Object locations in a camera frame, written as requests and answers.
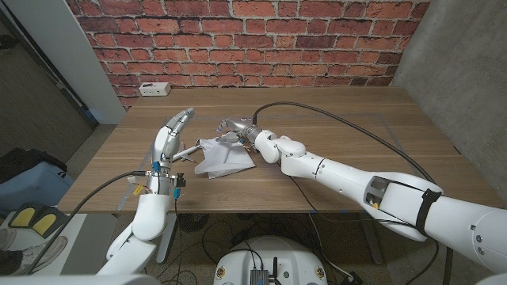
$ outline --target white paper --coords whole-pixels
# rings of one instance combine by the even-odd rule
[[[208,173],[212,179],[255,166],[240,142],[216,142],[215,139],[200,139],[199,142],[203,148],[204,161],[196,166],[196,174]]]

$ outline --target wooden table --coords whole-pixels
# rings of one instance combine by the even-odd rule
[[[151,167],[149,149],[158,129],[183,109],[196,115],[181,135],[185,146],[211,139],[226,117],[251,117],[262,105],[295,101],[343,116],[408,153],[433,176],[446,196],[502,207],[491,187],[433,125],[403,89],[391,87],[174,89],[168,97],[141,97],[63,197],[58,208],[70,212],[98,185],[139,168]],[[304,143],[307,150],[356,168],[414,174],[397,154],[359,131],[331,118],[294,106],[263,110],[257,124],[278,136]],[[196,163],[176,161],[173,173],[184,173],[187,185],[178,202],[180,212],[307,212],[311,208],[277,164],[251,154],[256,167],[209,180],[196,175]],[[204,155],[192,155],[202,162]],[[314,206],[323,212],[359,211],[348,198],[313,180],[297,179]],[[86,203],[83,213],[115,213],[128,188],[126,179],[111,184]],[[138,196],[130,195],[122,213],[134,213]]]

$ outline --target red brick wall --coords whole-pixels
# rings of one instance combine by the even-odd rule
[[[125,106],[172,86],[387,86],[429,0],[67,0]]]

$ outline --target sneaker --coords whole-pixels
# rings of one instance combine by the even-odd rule
[[[18,270],[16,270],[12,275],[24,275],[28,272],[30,265],[33,264],[35,259],[39,256],[39,253],[42,252],[44,246],[46,246],[48,242],[46,241],[42,245],[32,246],[23,250],[23,260],[21,261],[21,266]],[[39,265],[33,269],[32,272],[39,271],[42,268],[48,266],[59,254],[65,249],[67,245],[66,237],[58,237],[55,242],[51,245],[48,251],[42,256],[39,261]]]
[[[16,230],[5,228],[0,230],[0,250],[7,250],[16,238]]]

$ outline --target power outlet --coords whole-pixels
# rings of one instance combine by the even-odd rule
[[[167,96],[171,86],[167,82],[144,82],[139,91],[143,96]]]

